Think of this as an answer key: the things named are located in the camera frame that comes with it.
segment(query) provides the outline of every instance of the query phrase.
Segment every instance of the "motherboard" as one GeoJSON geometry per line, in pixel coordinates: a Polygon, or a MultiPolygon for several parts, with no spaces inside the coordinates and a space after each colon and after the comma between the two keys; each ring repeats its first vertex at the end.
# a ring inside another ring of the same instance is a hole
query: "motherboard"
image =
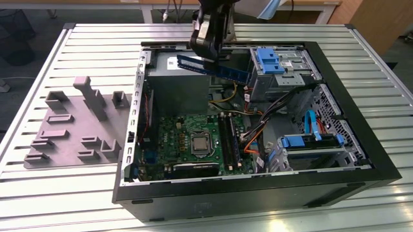
{"type": "Polygon", "coordinates": [[[253,173],[252,155],[240,144],[244,131],[238,114],[162,117],[158,150],[145,151],[144,179],[253,173]]]}

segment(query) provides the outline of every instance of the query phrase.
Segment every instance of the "aluminum slotted table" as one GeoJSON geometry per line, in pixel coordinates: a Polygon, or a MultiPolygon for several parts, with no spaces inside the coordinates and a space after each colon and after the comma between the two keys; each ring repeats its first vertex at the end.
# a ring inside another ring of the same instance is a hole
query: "aluminum slotted table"
{"type": "Polygon", "coordinates": [[[142,41],[186,41],[192,25],[66,25],[0,145],[0,230],[411,231],[413,97],[360,33],[344,25],[236,25],[238,41],[317,41],[400,170],[403,179],[308,210],[142,223],[112,203],[117,165],[29,171],[50,91],[89,75],[102,94],[133,93],[142,41]]]}

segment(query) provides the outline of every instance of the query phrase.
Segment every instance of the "open computer tower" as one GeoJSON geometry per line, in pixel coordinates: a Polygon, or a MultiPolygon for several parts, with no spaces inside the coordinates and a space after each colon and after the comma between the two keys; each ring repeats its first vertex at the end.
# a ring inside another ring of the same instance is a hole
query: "open computer tower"
{"type": "Polygon", "coordinates": [[[142,46],[113,196],[138,219],[327,206],[402,178],[317,43],[228,43],[216,75],[185,42],[142,46]]]}

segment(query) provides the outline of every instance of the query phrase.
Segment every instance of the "ram slot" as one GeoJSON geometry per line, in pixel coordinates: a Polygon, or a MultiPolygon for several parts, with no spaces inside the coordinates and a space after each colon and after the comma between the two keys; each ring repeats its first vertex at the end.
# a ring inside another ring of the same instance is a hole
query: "ram slot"
{"type": "Polygon", "coordinates": [[[222,147],[222,155],[225,158],[225,167],[228,170],[233,170],[233,150],[230,145],[232,137],[230,130],[228,130],[228,123],[226,123],[226,115],[218,115],[218,128],[220,128],[220,137],[221,137],[221,147],[222,147]]]}
{"type": "Polygon", "coordinates": [[[238,146],[238,138],[236,132],[236,124],[233,121],[232,113],[226,117],[228,125],[229,125],[229,141],[232,146],[232,155],[233,155],[233,165],[234,167],[241,167],[241,154],[240,154],[240,146],[238,146]]]}

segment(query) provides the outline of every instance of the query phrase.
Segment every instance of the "cpu socket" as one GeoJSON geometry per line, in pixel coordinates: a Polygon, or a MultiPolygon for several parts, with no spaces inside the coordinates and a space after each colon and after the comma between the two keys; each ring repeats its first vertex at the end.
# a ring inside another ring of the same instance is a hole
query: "cpu socket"
{"type": "Polygon", "coordinates": [[[193,131],[192,133],[192,154],[204,158],[212,153],[209,131],[193,131]]]}

